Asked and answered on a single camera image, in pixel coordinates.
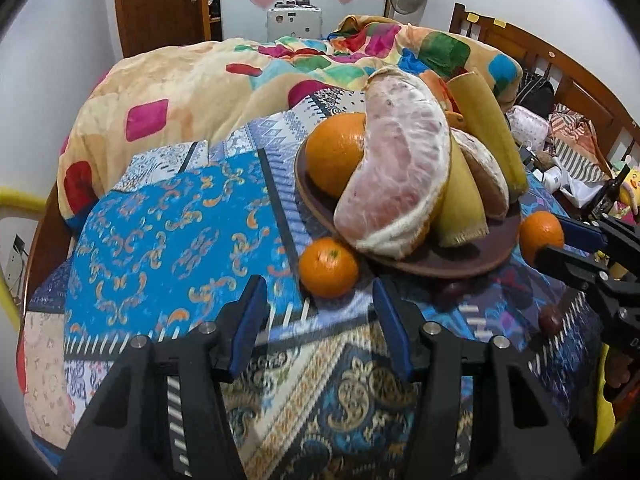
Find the person's hand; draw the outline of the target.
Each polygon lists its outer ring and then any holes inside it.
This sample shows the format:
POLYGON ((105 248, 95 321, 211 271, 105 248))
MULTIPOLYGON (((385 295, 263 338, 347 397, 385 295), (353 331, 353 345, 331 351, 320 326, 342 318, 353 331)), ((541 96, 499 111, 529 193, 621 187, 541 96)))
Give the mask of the person's hand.
POLYGON ((605 359, 604 377, 605 382, 612 388, 620 388, 626 385, 631 378, 629 367, 632 359, 622 352, 609 348, 605 359))

